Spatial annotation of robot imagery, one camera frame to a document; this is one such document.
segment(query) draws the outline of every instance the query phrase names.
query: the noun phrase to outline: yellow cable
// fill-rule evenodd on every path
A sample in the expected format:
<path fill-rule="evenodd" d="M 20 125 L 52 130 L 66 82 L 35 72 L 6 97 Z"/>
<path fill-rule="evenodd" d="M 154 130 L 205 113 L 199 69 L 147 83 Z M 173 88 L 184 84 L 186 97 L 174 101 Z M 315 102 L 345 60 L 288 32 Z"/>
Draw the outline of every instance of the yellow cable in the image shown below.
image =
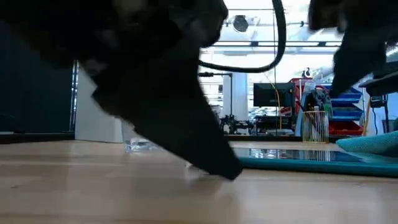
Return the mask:
<path fill-rule="evenodd" d="M 275 85 L 271 82 L 271 80 L 269 79 L 269 77 L 266 75 L 266 78 L 268 79 L 269 83 L 271 83 L 272 87 L 274 88 L 275 92 L 276 92 L 276 97 L 278 99 L 278 109 L 279 109 L 279 129 L 282 130 L 282 113 L 280 110 L 280 98 L 279 98 L 279 92 L 277 90 L 277 88 L 275 87 Z"/>
<path fill-rule="evenodd" d="M 362 136 L 366 136 L 366 130 L 368 129 L 368 123 L 369 123 L 369 112 L 371 110 L 371 99 L 368 101 L 368 105 L 366 107 L 366 119 L 365 119 L 365 124 L 363 126 L 363 131 L 362 131 Z"/>

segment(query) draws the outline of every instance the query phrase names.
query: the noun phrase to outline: dark wall panel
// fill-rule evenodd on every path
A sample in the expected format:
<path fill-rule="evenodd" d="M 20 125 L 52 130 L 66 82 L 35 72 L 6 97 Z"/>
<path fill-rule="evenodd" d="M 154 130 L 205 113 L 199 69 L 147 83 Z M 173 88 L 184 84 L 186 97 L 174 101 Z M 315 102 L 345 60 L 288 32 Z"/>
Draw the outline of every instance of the dark wall panel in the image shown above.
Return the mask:
<path fill-rule="evenodd" d="M 52 68 L 0 22 L 0 131 L 69 131 L 71 97 L 72 62 Z"/>

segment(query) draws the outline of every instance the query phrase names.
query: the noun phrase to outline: wooden floor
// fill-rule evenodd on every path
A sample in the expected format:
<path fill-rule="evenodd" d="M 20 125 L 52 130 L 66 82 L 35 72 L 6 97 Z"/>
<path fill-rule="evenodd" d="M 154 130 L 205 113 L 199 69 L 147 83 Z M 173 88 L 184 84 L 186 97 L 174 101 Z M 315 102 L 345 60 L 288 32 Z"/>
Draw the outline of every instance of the wooden floor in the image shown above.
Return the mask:
<path fill-rule="evenodd" d="M 0 145 L 5 224 L 394 224 L 397 208 L 395 179 L 245 170 L 226 182 L 120 144 Z"/>

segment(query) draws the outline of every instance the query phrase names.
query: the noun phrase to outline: pen holder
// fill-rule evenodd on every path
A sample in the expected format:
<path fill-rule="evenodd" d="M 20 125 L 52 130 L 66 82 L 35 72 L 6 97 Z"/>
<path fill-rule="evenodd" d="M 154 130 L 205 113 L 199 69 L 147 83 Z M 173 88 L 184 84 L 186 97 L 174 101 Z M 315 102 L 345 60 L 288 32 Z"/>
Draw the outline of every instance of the pen holder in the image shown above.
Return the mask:
<path fill-rule="evenodd" d="M 326 111 L 308 111 L 303 113 L 303 142 L 328 143 L 329 117 Z"/>

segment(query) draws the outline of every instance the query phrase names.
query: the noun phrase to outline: computer monitor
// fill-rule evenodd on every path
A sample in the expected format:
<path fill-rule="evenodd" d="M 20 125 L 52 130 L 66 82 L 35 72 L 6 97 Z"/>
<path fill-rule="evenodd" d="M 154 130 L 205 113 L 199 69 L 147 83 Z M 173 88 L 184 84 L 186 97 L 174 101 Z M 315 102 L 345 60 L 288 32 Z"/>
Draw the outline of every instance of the computer monitor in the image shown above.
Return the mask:
<path fill-rule="evenodd" d="M 280 106 L 294 108 L 294 83 L 275 83 L 279 93 Z M 270 83 L 255 83 L 253 86 L 253 106 L 278 106 L 275 88 Z"/>

